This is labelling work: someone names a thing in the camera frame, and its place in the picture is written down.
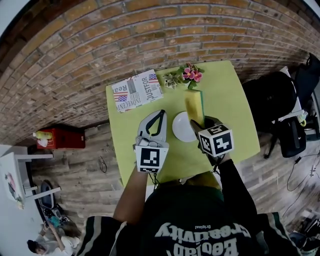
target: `black bag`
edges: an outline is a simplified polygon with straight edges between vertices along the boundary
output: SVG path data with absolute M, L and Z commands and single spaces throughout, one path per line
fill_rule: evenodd
M 306 149 L 306 133 L 296 117 L 276 122 L 275 125 L 284 158 L 291 158 Z
M 248 81 L 242 87 L 258 131 L 295 107 L 297 94 L 293 80 L 283 72 Z
M 300 64 L 295 73 L 295 87 L 301 107 L 304 108 L 310 99 L 311 94 L 319 82 L 320 60 L 313 54 L 306 61 L 306 65 Z

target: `white table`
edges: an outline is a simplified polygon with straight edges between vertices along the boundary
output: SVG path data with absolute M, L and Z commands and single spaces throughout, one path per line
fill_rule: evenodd
M 27 196 L 29 191 L 37 190 L 38 187 L 24 187 L 20 175 L 18 162 L 31 162 L 32 159 L 50 159 L 53 154 L 15 154 L 11 152 L 0 157 L 0 175 L 4 184 L 7 197 L 15 202 L 24 203 L 26 200 L 35 200 L 47 195 L 52 195 L 61 190 L 60 187 L 49 191 Z

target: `black backpack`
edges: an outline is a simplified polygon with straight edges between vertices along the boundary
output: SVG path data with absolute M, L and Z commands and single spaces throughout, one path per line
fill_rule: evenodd
M 299 97 L 301 107 L 304 108 L 308 103 L 311 94 L 319 82 L 320 60 L 309 53 L 306 64 L 300 64 L 295 74 L 295 88 Z
M 289 114 L 296 104 L 293 80 L 280 71 L 245 82 L 242 87 L 258 131 Z

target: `newspaper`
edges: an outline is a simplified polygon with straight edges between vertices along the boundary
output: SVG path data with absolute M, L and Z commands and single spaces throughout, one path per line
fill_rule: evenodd
M 112 91 L 118 112 L 135 109 L 164 96 L 153 69 L 112 85 Z

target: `red box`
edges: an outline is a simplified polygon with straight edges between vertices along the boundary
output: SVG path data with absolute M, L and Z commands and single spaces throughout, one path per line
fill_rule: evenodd
M 43 147 L 39 145 L 38 149 L 84 149 L 86 147 L 85 132 L 65 130 L 61 128 L 41 129 L 41 132 L 52 133 L 52 138 L 48 140 L 48 145 Z

